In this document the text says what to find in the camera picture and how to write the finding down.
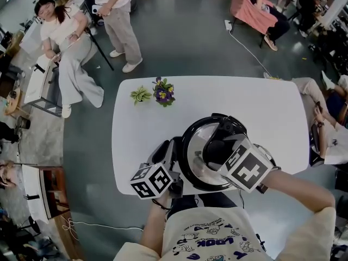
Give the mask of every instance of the white table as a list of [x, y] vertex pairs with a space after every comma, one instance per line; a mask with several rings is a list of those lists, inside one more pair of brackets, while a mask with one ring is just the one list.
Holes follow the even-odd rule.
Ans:
[[[249, 139], [264, 146], [283, 171], [305, 170], [309, 138], [300, 93], [292, 82], [244, 77], [167, 77], [176, 101], [162, 107], [153, 98], [134, 106], [130, 93], [143, 85], [150, 92], [154, 78], [128, 79], [120, 84], [113, 118], [112, 154], [116, 185], [135, 195], [128, 181], [139, 165], [166, 139], [181, 136], [197, 120], [212, 113], [243, 123]], [[184, 194], [199, 194], [185, 179]]]

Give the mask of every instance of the gray floor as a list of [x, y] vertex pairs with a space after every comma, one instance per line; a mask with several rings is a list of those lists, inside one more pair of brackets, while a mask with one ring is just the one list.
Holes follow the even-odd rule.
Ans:
[[[264, 70], [255, 58], [225, 31], [224, 19], [232, 19], [231, 0], [138, 0], [138, 3], [131, 20], [144, 62], [134, 72], [123, 74], [124, 56], [112, 60], [115, 72], [111, 72], [99, 54], [95, 56], [85, 68], [105, 90], [103, 106], [96, 109], [84, 100], [72, 106], [72, 115], [65, 121], [64, 168], [75, 221], [114, 227], [143, 226], [146, 221], [150, 202], [121, 194], [113, 172], [111, 124], [117, 89], [123, 80], [188, 75], [263, 76]], [[283, 79], [308, 76], [319, 82], [320, 67], [312, 61], [308, 41], [294, 26], [277, 42], [278, 52], [266, 44], [260, 49], [259, 33], [247, 25], [236, 26], [234, 36], [273, 76]], [[113, 49], [103, 28], [97, 38], [105, 52]], [[330, 189], [334, 187], [334, 169], [330, 166], [308, 169], [298, 176]], [[240, 204], [236, 192], [227, 195]], [[252, 223], [272, 257], [282, 249], [286, 236], [310, 215], [299, 203], [275, 191], [265, 195], [245, 194], [244, 198]], [[81, 224], [76, 229], [86, 260], [112, 260], [125, 241], [138, 241], [140, 237], [136, 230], [116, 231]]]

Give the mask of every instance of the cable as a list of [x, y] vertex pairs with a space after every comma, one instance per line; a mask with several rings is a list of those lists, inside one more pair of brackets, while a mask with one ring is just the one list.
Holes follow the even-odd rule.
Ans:
[[77, 238], [75, 237], [75, 235], [72, 234], [72, 232], [71, 232], [71, 231], [74, 231], [74, 232], [77, 234], [77, 232], [76, 232], [74, 229], [71, 228], [72, 226], [74, 226], [75, 223], [82, 223], [82, 224], [89, 225], [89, 226], [101, 226], [101, 227], [106, 227], [106, 228], [112, 228], [112, 229], [115, 229], [115, 230], [131, 230], [131, 229], [137, 229], [137, 230], [143, 231], [143, 229], [140, 228], [140, 227], [117, 228], [117, 227], [112, 227], [112, 226], [107, 226], [107, 225], [101, 225], [101, 224], [95, 224], [95, 223], [86, 223], [86, 222], [83, 222], [83, 221], [72, 221], [71, 218], [69, 218], [68, 220], [66, 220], [65, 217], [63, 217], [62, 215], [61, 215], [61, 217], [69, 224], [69, 226], [62, 225], [63, 230], [66, 230], [66, 231], [69, 230], [69, 231], [70, 231], [70, 234], [73, 236], [73, 238], [74, 238], [75, 240], [78, 240], [78, 241], [79, 241], [79, 239], [77, 239]]
[[240, 197], [240, 199], [241, 199], [241, 202], [242, 202], [242, 204], [243, 204], [243, 209], [244, 209], [244, 199], [243, 199], [243, 197], [242, 197], [242, 195], [241, 195], [241, 189], [238, 189], [238, 193], [239, 193], [239, 197]]
[[262, 67], [269, 75], [271, 75], [270, 72], [264, 67], [264, 65], [261, 64], [261, 62], [259, 61], [259, 59], [257, 59], [257, 57], [256, 57], [249, 49], [247, 49], [245, 45], [243, 45], [239, 40], [237, 40], [237, 39], [232, 35], [231, 31], [228, 31], [228, 32], [229, 32], [229, 34], [231, 35], [231, 37], [234, 38], [239, 44], [241, 44], [251, 55], [253, 55], [254, 58], [256, 59], [256, 61], [259, 62], [259, 64], [261, 65], [261, 67]]

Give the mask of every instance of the hand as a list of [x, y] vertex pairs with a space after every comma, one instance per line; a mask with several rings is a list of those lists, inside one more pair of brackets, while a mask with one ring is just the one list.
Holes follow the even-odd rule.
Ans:
[[52, 61], [53, 62], [60, 62], [60, 59], [61, 59], [61, 54], [58, 53], [56, 54], [55, 56], [52, 57]]
[[324, 122], [324, 117], [322, 116], [319, 107], [314, 108], [314, 117], [318, 123], [323, 123]]
[[104, 4], [102, 7], [98, 10], [97, 15], [98, 16], [107, 16], [111, 11], [111, 7]]
[[75, 41], [78, 40], [78, 35], [75, 34], [75, 33], [73, 33], [73, 34], [69, 35], [69, 36], [67, 37], [67, 39], [68, 39], [71, 43], [73, 43], [73, 42], [75, 42]]

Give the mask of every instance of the gray wide-leg pants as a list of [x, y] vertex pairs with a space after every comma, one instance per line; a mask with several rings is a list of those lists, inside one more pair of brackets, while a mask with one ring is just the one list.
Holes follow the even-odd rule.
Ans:
[[62, 104], [73, 104], [82, 101], [83, 93], [95, 106], [103, 103], [104, 90], [97, 86], [87, 72], [81, 68], [81, 62], [87, 57], [92, 48], [90, 38], [82, 34], [80, 40], [69, 47], [70, 42], [65, 40], [60, 45], [61, 60], [59, 63], [59, 88]]
[[105, 30], [110, 41], [119, 53], [125, 52], [129, 64], [135, 65], [141, 60], [141, 53], [138, 40], [133, 32], [131, 18], [131, 2], [126, 5], [111, 9], [110, 15], [103, 17]]

